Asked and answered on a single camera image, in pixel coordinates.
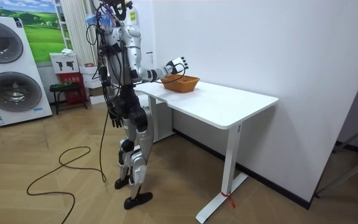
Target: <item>wicker basket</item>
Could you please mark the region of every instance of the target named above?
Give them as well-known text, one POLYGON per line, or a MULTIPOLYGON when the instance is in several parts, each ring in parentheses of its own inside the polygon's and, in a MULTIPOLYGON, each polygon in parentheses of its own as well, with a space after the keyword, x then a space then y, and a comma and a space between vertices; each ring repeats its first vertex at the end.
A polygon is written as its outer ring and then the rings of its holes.
POLYGON ((200 80, 199 78, 189 77, 186 75, 183 76, 182 78, 180 77, 181 75, 170 75, 168 77, 161 79, 161 81, 164 84, 164 87, 168 90, 172 90, 178 93, 188 93, 194 90, 198 81, 200 80))

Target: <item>wall poster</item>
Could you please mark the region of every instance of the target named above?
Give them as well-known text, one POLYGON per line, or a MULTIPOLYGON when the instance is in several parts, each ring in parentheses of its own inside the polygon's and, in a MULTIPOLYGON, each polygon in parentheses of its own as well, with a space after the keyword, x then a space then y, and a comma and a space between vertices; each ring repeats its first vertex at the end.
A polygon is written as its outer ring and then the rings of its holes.
POLYGON ((50 62, 50 52, 65 48, 54 0, 0 0, 0 16, 22 20, 35 62, 50 62))

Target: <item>dryer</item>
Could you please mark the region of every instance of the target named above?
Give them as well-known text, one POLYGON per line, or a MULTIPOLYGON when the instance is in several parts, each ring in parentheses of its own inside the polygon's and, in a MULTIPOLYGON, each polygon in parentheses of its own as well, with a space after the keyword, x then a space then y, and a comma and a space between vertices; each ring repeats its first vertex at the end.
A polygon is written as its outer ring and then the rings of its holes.
POLYGON ((0 126, 50 115, 21 21, 0 17, 0 126))

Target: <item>wooden floor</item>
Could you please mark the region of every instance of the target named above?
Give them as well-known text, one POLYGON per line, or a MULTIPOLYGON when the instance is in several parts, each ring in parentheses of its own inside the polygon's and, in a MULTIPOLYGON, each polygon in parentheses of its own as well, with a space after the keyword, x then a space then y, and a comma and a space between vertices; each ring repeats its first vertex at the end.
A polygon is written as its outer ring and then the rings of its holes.
MULTIPOLYGON (((37 177, 58 167, 59 155, 68 148, 89 146, 92 153, 73 166, 98 168, 98 147, 106 109, 103 104, 89 110, 62 111, 59 116, 0 128, 0 223, 61 223, 70 209, 70 196, 28 196, 27 186, 37 177)), ((104 184, 95 171, 63 168, 35 184, 32 192, 62 190, 76 197, 66 223, 197 223, 196 214, 220 192, 223 161, 188 141, 172 136, 158 142, 150 157, 143 191, 154 198, 125 211, 127 187, 114 189, 118 177, 118 142, 121 129, 108 123, 103 148, 104 184)), ((79 150, 64 161, 85 152, 79 150)), ((322 180, 326 184, 358 162, 358 154, 331 156, 322 180)), ((233 194, 236 209, 225 202, 207 221, 213 223, 358 223, 358 174, 315 199, 305 210, 254 179, 247 179, 233 194)))

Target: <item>white curtain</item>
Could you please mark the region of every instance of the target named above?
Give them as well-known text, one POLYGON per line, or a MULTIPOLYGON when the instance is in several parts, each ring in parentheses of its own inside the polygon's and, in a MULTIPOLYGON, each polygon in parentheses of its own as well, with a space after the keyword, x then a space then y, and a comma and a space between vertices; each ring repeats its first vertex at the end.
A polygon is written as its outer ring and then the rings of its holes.
MULTIPOLYGON (((62 4, 71 45, 77 55, 78 64, 96 64, 96 47, 86 41, 86 15, 91 12, 89 0, 60 0, 62 4)), ((91 41, 94 40, 94 29, 89 30, 91 41)))

